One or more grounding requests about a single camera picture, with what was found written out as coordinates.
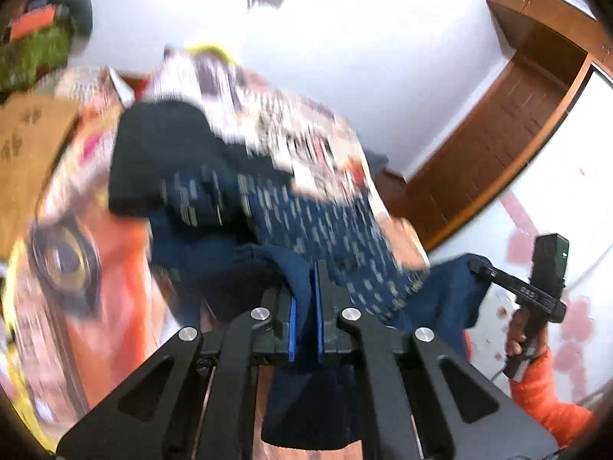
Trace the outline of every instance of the cardboard box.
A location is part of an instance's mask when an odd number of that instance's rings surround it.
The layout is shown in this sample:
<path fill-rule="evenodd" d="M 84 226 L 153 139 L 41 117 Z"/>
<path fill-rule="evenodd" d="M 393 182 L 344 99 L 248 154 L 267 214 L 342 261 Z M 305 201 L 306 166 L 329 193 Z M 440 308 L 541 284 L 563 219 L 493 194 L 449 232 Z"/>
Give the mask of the cardboard box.
<path fill-rule="evenodd" d="M 0 259 L 33 222 L 78 115 L 78 102 L 32 94 L 13 94 L 0 109 Z"/>

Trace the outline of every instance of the navy blue cloth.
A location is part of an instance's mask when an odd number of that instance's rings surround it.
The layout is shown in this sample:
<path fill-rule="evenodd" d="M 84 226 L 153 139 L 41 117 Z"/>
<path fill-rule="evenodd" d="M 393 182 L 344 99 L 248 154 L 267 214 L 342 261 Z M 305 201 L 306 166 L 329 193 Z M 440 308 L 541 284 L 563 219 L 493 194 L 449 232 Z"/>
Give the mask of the navy blue cloth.
<path fill-rule="evenodd" d="M 151 222 L 152 262 L 178 270 L 179 284 L 196 286 L 192 291 L 207 302 L 212 276 L 219 273 L 220 284 L 234 277 L 231 291 L 239 291 L 250 263 L 270 275 L 262 284 L 285 282 L 296 299 L 298 352 L 293 367 L 275 368 L 262 439 L 295 449 L 340 449 L 361 437 L 358 399 L 351 368 L 318 364 L 314 262 L 326 259 L 330 278 L 347 286 L 358 307 L 402 330 L 430 327 L 463 355 L 462 330 L 476 322 L 489 282 L 468 269 L 472 255 L 436 265 L 429 274 L 395 265 L 363 197 L 335 205 L 235 178 L 205 169 L 176 175 L 166 185 L 166 214 Z M 263 294 L 254 278 L 246 276 L 243 291 L 252 296 L 244 306 L 257 306 Z"/>

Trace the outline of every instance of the orange sleeve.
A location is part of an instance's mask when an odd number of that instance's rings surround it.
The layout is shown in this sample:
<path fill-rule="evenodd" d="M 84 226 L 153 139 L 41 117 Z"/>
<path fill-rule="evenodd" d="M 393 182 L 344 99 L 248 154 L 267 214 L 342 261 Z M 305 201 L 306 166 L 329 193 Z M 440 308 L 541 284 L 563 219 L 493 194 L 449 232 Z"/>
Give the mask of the orange sleeve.
<path fill-rule="evenodd" d="M 521 382 L 511 380 L 511 396 L 564 448 L 581 433 L 592 413 L 556 398 L 553 367 L 554 357 L 547 348 L 544 355 L 528 366 Z"/>

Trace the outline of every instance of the orange fabric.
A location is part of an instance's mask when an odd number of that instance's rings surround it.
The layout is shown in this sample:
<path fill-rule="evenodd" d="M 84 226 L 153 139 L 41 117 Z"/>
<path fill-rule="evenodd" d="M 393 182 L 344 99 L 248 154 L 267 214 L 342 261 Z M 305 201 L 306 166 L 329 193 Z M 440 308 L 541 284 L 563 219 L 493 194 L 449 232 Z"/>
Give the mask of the orange fabric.
<path fill-rule="evenodd" d="M 47 5 L 22 15 L 18 21 L 13 22 L 11 25 L 10 41 L 32 34 L 43 27 L 51 26 L 54 17 L 55 7 L 53 5 Z"/>
<path fill-rule="evenodd" d="M 592 417 L 589 410 L 556 398 L 554 357 L 550 348 L 526 369 L 521 382 L 511 380 L 511 396 L 554 435 L 560 448 L 579 436 Z"/>

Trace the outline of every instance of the metal bolt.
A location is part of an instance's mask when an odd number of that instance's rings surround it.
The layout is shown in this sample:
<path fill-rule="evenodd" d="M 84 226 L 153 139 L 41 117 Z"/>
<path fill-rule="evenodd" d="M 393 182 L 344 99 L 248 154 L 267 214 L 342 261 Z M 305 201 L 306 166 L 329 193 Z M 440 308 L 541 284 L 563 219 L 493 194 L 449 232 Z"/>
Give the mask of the metal bolt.
<path fill-rule="evenodd" d="M 430 342 L 432 339 L 434 339 L 434 332 L 428 327 L 419 327 L 417 330 L 415 330 L 415 337 L 422 342 Z"/>
<path fill-rule="evenodd" d="M 251 318 L 254 320 L 266 320 L 270 316 L 269 310 L 263 307 L 251 310 Z"/>
<path fill-rule="evenodd" d="M 179 339 L 181 340 L 194 340 L 198 336 L 198 330 L 194 327 L 183 327 L 179 330 Z"/>
<path fill-rule="evenodd" d="M 341 315 L 345 320 L 355 321 L 362 316 L 362 313 L 357 308 L 345 308 Z"/>

